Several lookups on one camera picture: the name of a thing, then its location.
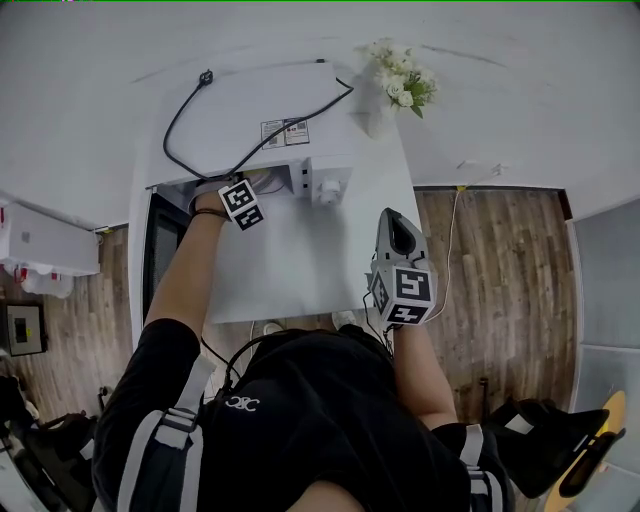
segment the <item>logo print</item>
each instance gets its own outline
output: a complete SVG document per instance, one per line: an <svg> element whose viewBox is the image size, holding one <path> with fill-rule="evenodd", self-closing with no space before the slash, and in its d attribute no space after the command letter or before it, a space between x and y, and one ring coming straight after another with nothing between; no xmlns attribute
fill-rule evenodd
<svg viewBox="0 0 640 512"><path fill-rule="evenodd" d="M224 405L241 411L254 412L256 408L255 405L251 405L252 403L258 405L260 400L256 398L249 398L248 396L232 396L224 403Z"/></svg>

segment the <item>wooden floor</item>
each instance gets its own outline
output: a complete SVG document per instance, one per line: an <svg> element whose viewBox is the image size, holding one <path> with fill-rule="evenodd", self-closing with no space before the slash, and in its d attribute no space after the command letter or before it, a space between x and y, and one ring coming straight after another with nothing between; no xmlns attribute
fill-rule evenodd
<svg viewBox="0 0 640 512"><path fill-rule="evenodd" d="M44 303L48 351L10 360L44 421L83 409L97 414L98 389L115 387L131 357L126 229L104 236L100 263L102 273L76 278L64 300L24 293L0 271L7 299Z"/></svg>
<svg viewBox="0 0 640 512"><path fill-rule="evenodd" d="M416 200L442 302L454 193L417 192ZM124 371L131 355L126 235L125 229L104 237L102 274L76 279L69 299L44 299L49 351L13 360L45 420L80 409L97 412L98 388L114 386ZM7 278L3 282L11 296ZM363 312L357 315L364 323ZM371 317L377 327L373 310ZM331 328L329 315L281 321L285 327ZM255 332L263 325L256 322ZM219 325L206 329L204 337L228 358L249 339L250 328L251 322ZM556 193L460 195L449 300L429 331L462 421L480 418L481 377L489 379L492 408L510 395L552 398L568 407L575 361L575 297ZM248 357L240 362L240 372ZM216 383L223 365L219 370Z"/></svg>

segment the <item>electrical plug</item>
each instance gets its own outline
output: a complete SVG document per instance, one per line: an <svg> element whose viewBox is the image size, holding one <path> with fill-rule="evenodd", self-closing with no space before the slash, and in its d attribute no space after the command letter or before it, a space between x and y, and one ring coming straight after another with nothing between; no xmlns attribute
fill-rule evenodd
<svg viewBox="0 0 640 512"><path fill-rule="evenodd" d="M210 69L207 69L204 73L200 75L200 86L204 87L206 85L211 85L213 83L213 72Z"/></svg>

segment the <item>white wall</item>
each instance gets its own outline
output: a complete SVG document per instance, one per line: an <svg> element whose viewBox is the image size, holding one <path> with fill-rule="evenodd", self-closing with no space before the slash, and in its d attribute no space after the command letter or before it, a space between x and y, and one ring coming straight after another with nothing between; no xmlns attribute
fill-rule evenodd
<svg viewBox="0 0 640 512"><path fill-rule="evenodd" d="M496 183L567 187L584 213L589 183L637 172L632 4L7 5L0 190L88 224L125 222L135 147L167 90L206 67L317 57L353 81L352 49L382 36L416 47L440 78L424 122L399 118L415 184L472 181L503 162ZM465 159L480 165L456 171Z"/></svg>

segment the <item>white table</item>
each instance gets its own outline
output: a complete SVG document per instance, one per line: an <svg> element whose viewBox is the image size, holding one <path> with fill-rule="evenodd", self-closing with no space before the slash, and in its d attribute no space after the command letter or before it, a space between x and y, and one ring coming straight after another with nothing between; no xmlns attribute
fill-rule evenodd
<svg viewBox="0 0 640 512"><path fill-rule="evenodd" d="M242 232L225 226L219 244L208 319L263 320L362 308L365 272L375 249L380 212L391 207L420 226L397 129L383 140L364 131L366 116L351 115L356 164L339 207L261 198L266 221ZM142 326L142 254L150 191L141 159L134 174L129 233L129 285L134 343Z"/></svg>

